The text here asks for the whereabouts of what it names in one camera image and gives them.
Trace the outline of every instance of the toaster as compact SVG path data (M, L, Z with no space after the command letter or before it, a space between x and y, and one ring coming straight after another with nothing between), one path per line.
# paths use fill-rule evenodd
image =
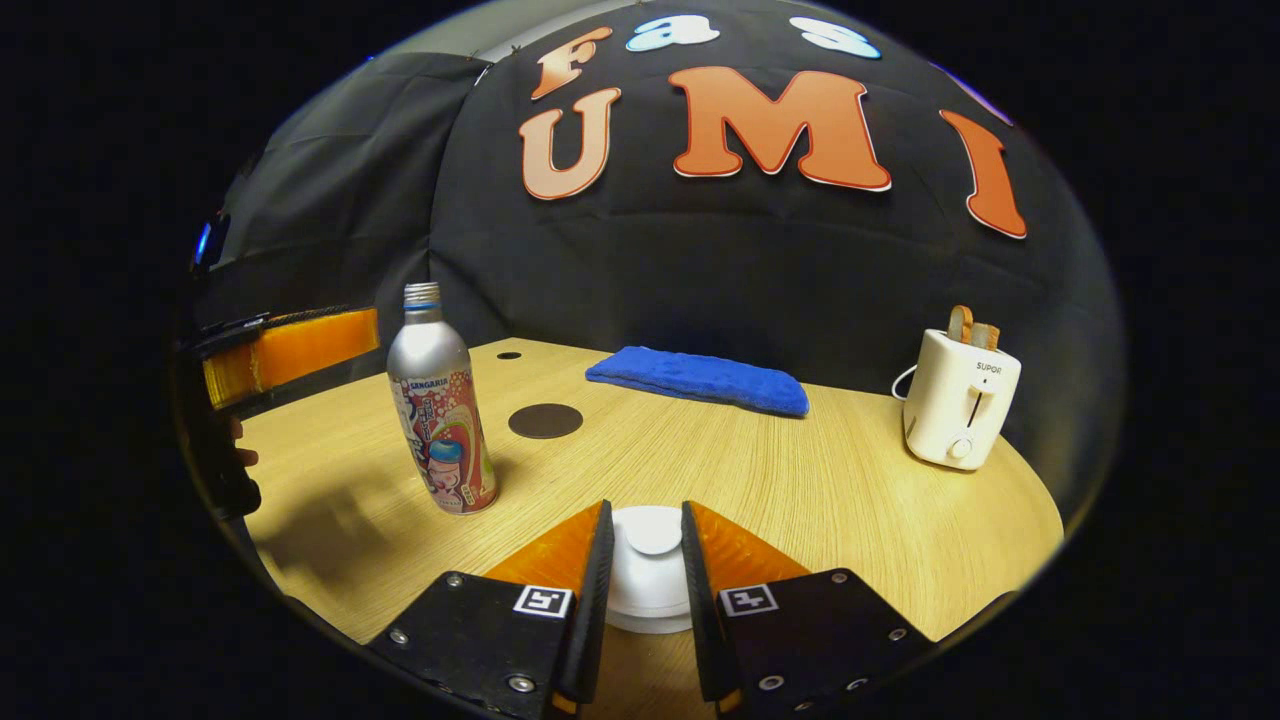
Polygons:
M975 470L1005 425L1023 364L1002 350L975 347L924 331L902 404L906 447L920 460Z

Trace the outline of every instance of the blue towel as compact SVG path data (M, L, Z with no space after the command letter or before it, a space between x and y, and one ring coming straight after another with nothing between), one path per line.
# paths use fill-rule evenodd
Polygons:
M791 375L705 355L627 346L588 369L586 379L780 415L809 413L809 397Z

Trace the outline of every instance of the white object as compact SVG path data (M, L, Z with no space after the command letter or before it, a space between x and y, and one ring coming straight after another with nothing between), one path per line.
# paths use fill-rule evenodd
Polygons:
M613 573L604 620L632 633L692 626L680 509L639 505L613 511Z
M1021 372L1023 364L1007 352L954 341L945 331L924 331L902 404L906 447L929 462L980 468L1005 427Z

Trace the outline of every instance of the table surface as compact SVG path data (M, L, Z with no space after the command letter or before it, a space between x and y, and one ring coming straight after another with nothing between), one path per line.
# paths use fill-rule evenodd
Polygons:
M521 357L500 360L499 352ZM804 419L588 382L607 357L508 338L471 348L499 496L470 516L435 506L417 475L387 375L244 420L241 447L262 506L250 533L280 588L360 643L445 570L483 574L561 520L694 500L813 571L854 570L938 639L1021 587L1062 539L1048 491L1000 438L972 473L922 462L902 441L901 402L805 384ZM582 427L515 434L521 407L558 402ZM714 717L698 687L692 633L607 628L591 717Z

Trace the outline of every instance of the bottle cap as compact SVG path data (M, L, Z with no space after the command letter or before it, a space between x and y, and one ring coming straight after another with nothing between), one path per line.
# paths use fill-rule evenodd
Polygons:
M439 283L410 283L404 286L406 310L430 310L440 306Z

